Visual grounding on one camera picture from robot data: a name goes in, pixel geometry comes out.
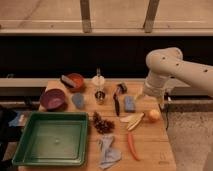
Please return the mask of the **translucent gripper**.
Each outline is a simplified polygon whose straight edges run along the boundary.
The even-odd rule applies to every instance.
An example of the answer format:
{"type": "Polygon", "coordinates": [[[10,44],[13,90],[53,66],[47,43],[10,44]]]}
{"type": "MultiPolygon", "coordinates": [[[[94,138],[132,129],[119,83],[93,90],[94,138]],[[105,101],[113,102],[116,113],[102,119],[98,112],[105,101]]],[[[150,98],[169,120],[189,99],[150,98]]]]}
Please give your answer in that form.
{"type": "Polygon", "coordinates": [[[146,95],[144,93],[139,93],[136,95],[136,99],[137,100],[139,100],[139,99],[154,100],[161,108],[164,107],[164,97],[163,96],[154,97],[154,96],[146,95]]]}

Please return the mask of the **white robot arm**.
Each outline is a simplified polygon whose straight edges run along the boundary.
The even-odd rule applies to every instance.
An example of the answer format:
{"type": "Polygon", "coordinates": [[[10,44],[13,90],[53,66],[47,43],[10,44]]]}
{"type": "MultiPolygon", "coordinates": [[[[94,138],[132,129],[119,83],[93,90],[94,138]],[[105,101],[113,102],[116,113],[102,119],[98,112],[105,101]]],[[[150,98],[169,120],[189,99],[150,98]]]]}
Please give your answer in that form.
{"type": "Polygon", "coordinates": [[[213,98],[213,66],[183,60],[183,53],[177,47],[156,49],[146,56],[149,73],[136,99],[145,96],[155,97],[161,108],[164,107],[165,84],[171,78],[200,89],[213,98]]]}

